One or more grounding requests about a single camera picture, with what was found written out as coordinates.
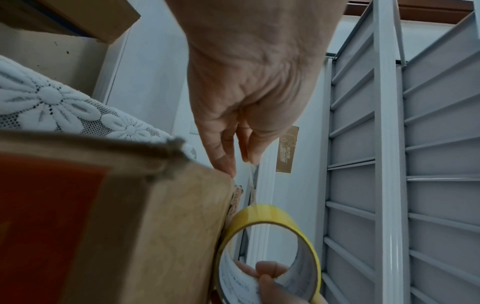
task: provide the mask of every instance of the yellow tape roll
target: yellow tape roll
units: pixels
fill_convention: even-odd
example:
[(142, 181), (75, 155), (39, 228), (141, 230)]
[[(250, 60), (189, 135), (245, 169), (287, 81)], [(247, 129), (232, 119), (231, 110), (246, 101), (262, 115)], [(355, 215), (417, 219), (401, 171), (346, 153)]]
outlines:
[(285, 211), (265, 204), (256, 204), (240, 210), (223, 231), (213, 274), (220, 298), (226, 304), (261, 304), (257, 279), (241, 272), (232, 261), (228, 250), (225, 250), (235, 234), (257, 224), (278, 225), (297, 235), (298, 250), (295, 260), (290, 269), (276, 281), (290, 293), (311, 302), (320, 291), (319, 258), (294, 220)]

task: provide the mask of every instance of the packing tape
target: packing tape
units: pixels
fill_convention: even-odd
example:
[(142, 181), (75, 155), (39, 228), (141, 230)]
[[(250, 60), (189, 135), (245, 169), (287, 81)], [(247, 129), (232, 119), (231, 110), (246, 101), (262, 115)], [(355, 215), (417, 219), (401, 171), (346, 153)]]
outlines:
[(312, 302), (320, 291), (320, 262), (312, 244), (300, 231), (294, 220), (283, 210), (265, 204), (256, 204), (240, 210), (223, 230), (220, 247), (214, 263), (213, 282), (225, 304), (262, 304), (256, 278), (243, 273), (230, 257), (228, 242), (243, 229), (272, 224), (293, 232), (298, 239), (295, 260), (288, 271), (275, 281), (288, 292)]

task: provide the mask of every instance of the wooden beam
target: wooden beam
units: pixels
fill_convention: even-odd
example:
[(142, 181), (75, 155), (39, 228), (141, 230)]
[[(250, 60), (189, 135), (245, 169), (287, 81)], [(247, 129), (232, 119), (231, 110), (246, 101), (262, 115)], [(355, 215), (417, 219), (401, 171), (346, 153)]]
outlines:
[[(370, 0), (349, 1), (344, 15), (361, 16)], [(457, 24), (474, 10), (473, 2), (459, 0), (398, 0), (402, 20)]]

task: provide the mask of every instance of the lace cloth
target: lace cloth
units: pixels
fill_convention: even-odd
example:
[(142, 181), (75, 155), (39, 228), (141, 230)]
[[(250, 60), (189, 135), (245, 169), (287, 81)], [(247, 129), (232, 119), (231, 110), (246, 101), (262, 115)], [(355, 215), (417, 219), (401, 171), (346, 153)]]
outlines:
[[(0, 56), (0, 129), (64, 132), (165, 143), (173, 136)], [(183, 145), (195, 159), (195, 149)]]

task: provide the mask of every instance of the horizontal slat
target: horizontal slat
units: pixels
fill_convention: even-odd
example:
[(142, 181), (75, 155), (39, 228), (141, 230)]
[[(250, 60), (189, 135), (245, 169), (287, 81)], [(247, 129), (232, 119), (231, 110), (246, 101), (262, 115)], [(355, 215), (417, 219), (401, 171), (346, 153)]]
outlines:
[(335, 250), (341, 257), (343, 257), (350, 265), (355, 267), (360, 273), (366, 276), (370, 281), (375, 281), (375, 271), (370, 268), (367, 264), (359, 260), (353, 254), (348, 252), (345, 248), (337, 244), (334, 240), (329, 237), (324, 237), (323, 241), (327, 244), (331, 249)]
[(466, 175), (417, 175), (407, 176), (409, 182), (475, 182), (480, 181), (480, 174)]
[(480, 97), (480, 94), (475, 94), (473, 96), (470, 96), (468, 98), (464, 98), (464, 99), (461, 99), (461, 100), (457, 100), (455, 101), (454, 103), (452, 104), (449, 104), (449, 105), (446, 105), (446, 106), (442, 106), (442, 107), (438, 107), (438, 108), (435, 108), (435, 109), (431, 109), (430, 111), (428, 112), (425, 112), (425, 113), (422, 113), (422, 114), (418, 114), (418, 115), (415, 115), (415, 116), (412, 116), (410, 118), (407, 118), (405, 119), (405, 121), (403, 122), (406, 126), (421, 119), (421, 118), (425, 118), (425, 117), (428, 117), (432, 114), (435, 114), (439, 111), (443, 111), (443, 110), (448, 110), (449, 108), (452, 108), (452, 107), (456, 107), (456, 106), (459, 106), (461, 104), (464, 104), (464, 103), (467, 103), (467, 102), (470, 102), (470, 101), (475, 101), (477, 100), (478, 98)]
[(450, 266), (444, 262), (441, 262), (439, 260), (436, 260), (434, 258), (429, 257), (428, 255), (425, 255), (421, 252), (415, 251), (415, 250), (410, 250), (410, 255), (427, 263), (430, 264), (434, 267), (437, 267), (438, 269), (441, 269), (451, 275), (454, 275), (462, 280), (465, 280), (469, 283), (472, 283), (478, 287), (480, 287), (480, 277), (477, 277), (471, 273), (468, 273), (466, 271), (463, 271), (461, 269), (458, 269), (456, 267)]
[(418, 213), (409, 213), (408, 217), (411, 219), (426, 221), (426, 222), (435, 223), (438, 225), (449, 226), (449, 227), (453, 227), (461, 230), (480, 233), (480, 226), (477, 226), (477, 225), (465, 224), (462, 222), (452, 221), (452, 220), (438, 218), (438, 217), (431, 217), (428, 215), (423, 215)]
[(440, 141), (427, 143), (427, 144), (421, 144), (421, 145), (406, 147), (405, 151), (408, 152), (408, 151), (419, 150), (419, 149), (424, 149), (424, 148), (443, 146), (443, 145), (448, 145), (448, 144), (453, 144), (453, 143), (458, 143), (458, 142), (473, 140), (473, 139), (478, 139), (478, 138), (480, 138), (480, 135), (462, 136), (462, 137), (457, 137), (457, 138), (452, 138), (452, 139), (447, 139), (447, 140), (440, 140)]
[(371, 161), (371, 160), (375, 160), (375, 157), (374, 157), (374, 156), (371, 156), (371, 157), (365, 157), (365, 158), (361, 158), (361, 159), (346, 161), (346, 162), (343, 162), (343, 163), (338, 163), (338, 164), (330, 165), (330, 166), (328, 166), (327, 168), (330, 169), (330, 168), (335, 168), (335, 167), (353, 165), (353, 164), (363, 163), (363, 162)]
[(435, 301), (434, 299), (432, 299), (431, 297), (429, 297), (428, 295), (426, 295), (425, 293), (421, 292), (420, 290), (418, 290), (417, 288), (415, 287), (410, 287), (410, 292), (416, 296), (417, 298), (419, 298), (420, 300), (422, 300), (423, 302), (425, 302), (426, 304), (440, 304), (438, 303), (437, 301)]
[(372, 119), (373, 117), (375, 117), (375, 111), (371, 111), (370, 113), (367, 113), (367, 114), (363, 115), (362, 117), (357, 118), (356, 120), (352, 121), (351, 123), (336, 129), (335, 131), (330, 133), (329, 137), (330, 138), (335, 138), (338, 135), (341, 135), (341, 134), (345, 133), (346, 131), (351, 130), (354, 127), (359, 126), (362, 123)]
[(321, 278), (323, 279), (326, 286), (330, 289), (330, 291), (333, 293), (336, 300), (340, 304), (350, 304), (349, 300), (347, 300), (344, 293), (340, 290), (340, 288), (337, 286), (337, 284), (335, 284), (335, 282), (332, 280), (332, 278), (326, 272), (321, 273)]
[(370, 211), (361, 210), (361, 209), (358, 209), (358, 208), (350, 207), (350, 206), (347, 206), (347, 205), (344, 205), (344, 204), (335, 203), (335, 202), (332, 202), (332, 201), (327, 201), (325, 203), (325, 205), (328, 208), (337, 209), (337, 210), (347, 212), (347, 213), (350, 213), (350, 214), (353, 214), (353, 215), (356, 215), (356, 216), (360, 216), (360, 217), (363, 217), (363, 218), (366, 218), (366, 219), (369, 219), (369, 220), (373, 220), (373, 221), (375, 220), (375, 213), (370, 212)]
[(332, 79), (331, 84), (336, 85), (342, 77), (347, 73), (350, 67), (355, 63), (355, 61), (365, 52), (365, 50), (374, 42), (373, 32), (370, 36), (362, 43), (357, 52), (350, 58), (350, 60), (343, 66), (343, 68), (335, 74), (335, 77)]
[(465, 59), (463, 60), (460, 60), (459, 62), (455, 63), (454, 65), (452, 65), (451, 67), (445, 69), (444, 71), (436, 74), (435, 76), (425, 80), (424, 82), (414, 86), (414, 87), (411, 87), (409, 88), (408, 90), (405, 90), (403, 92), (403, 98), (408, 98), (409, 95), (411, 95), (413, 92), (415, 91), (418, 91), (419, 89), (421, 88), (424, 88), (426, 86), (428, 86), (429, 84), (431, 84), (432, 82), (434, 82), (435, 80), (437, 79), (440, 79), (446, 75), (448, 75), (449, 73), (457, 70), (457, 69), (460, 69), (462, 68), (463, 66), (466, 66), (468, 64), (471, 63), (472, 60), (474, 60), (478, 55), (480, 55), (480, 51), (477, 51), (473, 54), (471, 54), (470, 56), (466, 57)]
[(347, 168), (354, 168), (354, 167), (361, 167), (361, 166), (369, 166), (369, 165), (375, 165), (375, 161), (368, 161), (368, 162), (365, 162), (365, 163), (358, 163), (358, 164), (353, 164), (353, 165), (348, 165), (348, 166), (334, 167), (334, 168), (329, 168), (329, 169), (327, 169), (327, 170), (328, 170), (328, 171), (331, 171), (331, 170), (347, 169)]
[(365, 76), (360, 79), (348, 92), (346, 92), (342, 97), (332, 103), (330, 110), (334, 111), (338, 108), (345, 100), (351, 97), (356, 91), (358, 91), (364, 84), (366, 84), (370, 79), (374, 77), (374, 69), (372, 68)]

